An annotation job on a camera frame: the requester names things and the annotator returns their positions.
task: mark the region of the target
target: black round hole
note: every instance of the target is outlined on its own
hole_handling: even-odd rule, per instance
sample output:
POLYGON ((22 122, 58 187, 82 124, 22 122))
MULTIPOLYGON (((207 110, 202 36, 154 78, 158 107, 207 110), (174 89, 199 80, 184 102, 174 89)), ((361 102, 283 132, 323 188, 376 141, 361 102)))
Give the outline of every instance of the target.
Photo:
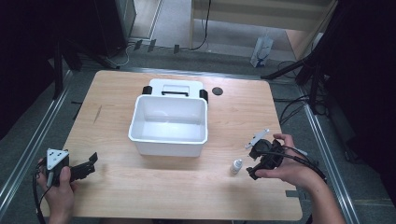
POLYGON ((212 89, 213 94, 215 95, 222 95, 223 94, 223 90, 220 87, 215 87, 212 89))

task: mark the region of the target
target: gray floor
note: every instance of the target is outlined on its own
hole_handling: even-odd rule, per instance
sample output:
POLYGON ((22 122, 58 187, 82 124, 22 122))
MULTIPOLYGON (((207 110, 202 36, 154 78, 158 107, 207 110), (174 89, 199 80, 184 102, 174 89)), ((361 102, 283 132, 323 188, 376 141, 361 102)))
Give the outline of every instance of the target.
MULTIPOLYGON (((188 48, 190 24, 191 0, 163 0, 151 39, 156 39, 156 45, 160 47, 173 48, 174 45, 180 45, 181 48, 188 48)), ((251 57, 257 38, 268 35, 270 38, 276 39, 270 59, 295 60, 284 30, 220 21, 209 21, 207 27, 206 42, 197 51, 251 57)), ((205 22, 195 20, 193 46, 200 46, 204 38, 205 22)))
POLYGON ((162 0, 134 0, 136 18, 132 38, 151 39, 162 0))
MULTIPOLYGON (((163 9, 166 9, 166 3, 175 3, 175 1, 164 0, 163 9)), ((161 11, 159 21, 161 20, 162 14, 166 14, 166 11, 161 11)), ((157 38, 159 46, 166 47, 166 45, 162 44, 160 40, 169 39, 171 34, 166 33, 166 29, 161 30, 160 28, 161 25, 158 23, 153 36, 157 38)), ((240 35, 236 35, 234 37, 234 41, 239 41, 239 45, 243 46, 244 43, 247 43, 244 36, 248 36, 248 32, 249 29, 247 29, 247 34, 243 32, 238 33, 240 35)), ((223 46, 225 48, 224 51, 220 51, 221 48, 219 48, 219 53, 209 53, 208 50, 205 49, 203 52, 181 51, 178 54, 174 54, 173 49, 168 48, 155 48, 154 51, 148 52, 148 47, 142 46, 139 50, 129 48, 130 61, 126 65, 122 66, 120 70, 135 71, 138 69, 139 71, 158 73, 167 73, 169 70, 177 70, 178 73, 194 71, 201 72, 201 75, 206 76, 226 76, 224 74, 229 74, 226 77, 260 79, 260 75, 275 72, 281 61, 290 60, 290 45, 288 45, 283 31, 278 30, 276 32, 276 30, 272 30, 272 32, 274 32, 274 48, 277 46, 275 50, 278 50, 279 52, 276 52, 275 50, 272 51, 274 56, 271 57, 271 60, 268 62, 266 67, 253 68, 249 63, 250 56, 248 54, 245 56, 227 54, 227 45, 223 46)), ((208 40, 216 38, 221 43, 221 39, 225 38, 221 37, 222 35, 224 35, 224 33, 216 34, 211 32, 208 40)), ((180 37, 180 42, 178 43, 182 43, 181 38, 184 40, 186 39, 185 36, 180 37)), ((12 195, 12 193, 9 195, 9 197, 13 196, 13 198, 7 207, 7 211, 3 214, 1 223, 36 223, 30 177, 35 161, 44 155, 47 148, 63 147, 66 137, 73 126, 73 117, 78 112, 78 105, 71 104, 71 102, 83 102, 94 74, 98 70, 103 69, 97 63, 83 56, 82 59, 84 64, 81 71, 74 71, 70 76, 68 76, 70 79, 67 80, 70 80, 70 84, 67 89, 67 94, 64 96, 61 109, 49 126, 49 129, 44 133, 44 140, 35 145, 37 147, 37 154, 33 155, 32 164, 30 164, 24 171, 24 179, 21 181, 15 195, 12 195)), ((118 57, 112 58, 112 61, 124 63, 126 62, 126 55, 124 53, 120 53, 118 57)), ((300 87, 294 84, 292 78, 281 77, 271 81, 270 85, 274 98, 295 99, 302 94, 300 87)), ((22 156, 23 151, 27 146, 30 146, 29 142, 34 135, 36 128, 39 126, 42 118, 46 115, 50 104, 53 103, 51 100, 52 93, 53 86, 50 86, 36 100, 35 104, 31 106, 31 108, 29 108, 29 110, 20 118, 9 134, 0 141, 0 153, 2 153, 0 162, 3 164, 3 169, 0 171, 0 183, 2 186, 6 184, 8 177, 11 176, 17 161, 22 156)), ((280 115, 286 104, 287 103, 276 102, 276 111, 278 115, 280 115)), ((340 172, 341 179, 346 185, 347 193, 353 202, 353 206, 357 212, 360 223, 394 223, 396 220, 396 211, 379 180, 378 174, 364 163, 352 164, 347 162, 344 158, 343 145, 332 126, 332 122, 325 116, 317 116, 315 119, 318 120, 321 132, 323 136, 325 136, 328 147, 331 150, 331 155, 334 157, 335 167, 340 172)), ((318 144, 318 137, 312 130, 310 119, 304 109, 282 126, 282 132, 291 133, 295 137, 296 146, 308 151, 312 157, 319 160, 320 169, 322 169, 327 175, 329 174, 329 167, 325 165, 323 160, 323 154, 318 144)), ((336 183, 330 178, 329 186, 334 190, 334 195, 337 195, 334 188, 337 184, 339 183, 336 183)), ((293 223, 305 223, 306 218, 310 214, 309 200, 305 198, 304 192, 299 190, 299 193, 304 217, 302 220, 293 223)), ((238 224, 242 222, 243 220, 235 221, 235 223, 238 224)), ((73 223, 98 223, 98 219, 75 218, 73 223)), ((249 221, 248 223, 289 222, 249 221)))

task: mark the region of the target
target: white storage box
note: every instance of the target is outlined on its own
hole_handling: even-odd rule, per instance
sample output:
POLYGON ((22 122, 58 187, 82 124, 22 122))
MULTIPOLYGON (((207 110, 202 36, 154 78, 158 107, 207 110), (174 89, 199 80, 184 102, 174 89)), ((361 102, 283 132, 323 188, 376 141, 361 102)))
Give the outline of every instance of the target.
MULTIPOLYGON (((153 83, 157 85, 159 80, 155 79, 153 83)), ((184 90, 183 85, 175 87, 184 90)), ((163 85, 162 88, 168 90, 170 86, 163 85)), ((140 95, 136 100, 129 138, 142 155, 199 157, 207 140, 207 101, 184 93, 140 95)))

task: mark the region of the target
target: hand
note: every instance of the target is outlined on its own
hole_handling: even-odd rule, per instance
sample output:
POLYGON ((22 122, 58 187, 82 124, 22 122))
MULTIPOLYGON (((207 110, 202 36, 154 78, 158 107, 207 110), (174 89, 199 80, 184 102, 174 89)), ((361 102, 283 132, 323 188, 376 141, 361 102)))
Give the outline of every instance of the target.
MULTIPOLYGON (((276 133, 274 134, 274 138, 283 140, 285 147, 294 147, 293 139, 289 134, 276 133)), ((291 156, 302 157, 290 149, 286 149, 285 152, 291 156)), ((279 178, 303 189, 311 187, 312 184, 317 183, 317 181, 323 182, 315 171, 289 158, 285 158, 276 169, 258 170, 255 175, 265 178, 279 178)))
MULTIPOLYGON (((45 195, 50 211, 49 224, 69 223, 73 216, 74 190, 77 185, 70 184, 70 175, 70 167, 65 166, 61 171, 59 187, 51 187, 45 195)), ((44 174, 39 174, 37 183, 44 191, 48 189, 44 174)))

